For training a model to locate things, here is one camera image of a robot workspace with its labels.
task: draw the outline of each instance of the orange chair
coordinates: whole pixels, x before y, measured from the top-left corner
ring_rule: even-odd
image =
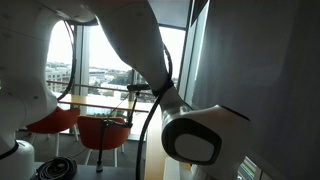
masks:
[[[55,155],[59,155],[59,132],[67,130],[74,127],[75,136],[78,138],[78,132],[75,128],[77,123],[77,118],[80,115],[79,108],[72,108],[68,110],[63,110],[60,107],[57,107],[54,112],[49,114],[47,117],[43,118],[40,121],[29,124],[26,128],[32,133],[40,134],[55,134],[56,135],[56,152]]]
[[[125,121],[120,117],[91,117],[79,116],[78,128],[82,144],[89,148],[85,165],[87,165],[92,149],[99,150],[101,139],[101,127],[104,120],[112,120],[124,124]],[[117,167],[117,147],[123,145],[129,136],[130,128],[110,125],[105,128],[103,136],[102,150],[111,150],[114,152],[114,167]]]

